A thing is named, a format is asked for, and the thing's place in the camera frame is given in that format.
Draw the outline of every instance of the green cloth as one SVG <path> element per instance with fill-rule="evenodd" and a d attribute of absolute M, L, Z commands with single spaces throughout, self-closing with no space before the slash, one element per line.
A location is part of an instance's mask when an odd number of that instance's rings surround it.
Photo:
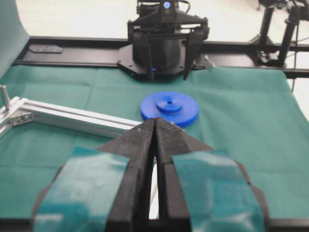
<path fill-rule="evenodd" d="M 1 78 L 24 48 L 29 36 L 19 20 L 15 0 L 0 1 L 0 22 Z"/>
<path fill-rule="evenodd" d="M 118 69 L 14 66 L 0 84 L 7 85 L 10 97 L 139 121 L 139 104 L 148 94 L 187 94 L 200 107 L 187 132 L 216 149 L 226 148 L 246 166 L 253 184 L 266 194 L 270 216 L 309 217 L 309 124 L 283 72 L 213 68 L 193 71 L 187 81 L 147 83 Z M 44 188 L 52 179 L 46 172 L 64 164 L 74 147 L 94 148 L 105 141 L 34 123 L 14 128 L 0 141 L 0 172 L 7 176 L 0 182 L 0 217 L 30 217 L 36 194 L 23 189 Z M 34 174 L 42 180 L 20 183 L 38 178 Z"/>
<path fill-rule="evenodd" d="M 35 232 L 102 232 L 129 158 L 81 147 L 41 202 Z"/>
<path fill-rule="evenodd" d="M 226 151 L 172 156 L 192 232 L 262 232 L 264 217 L 251 187 Z"/>

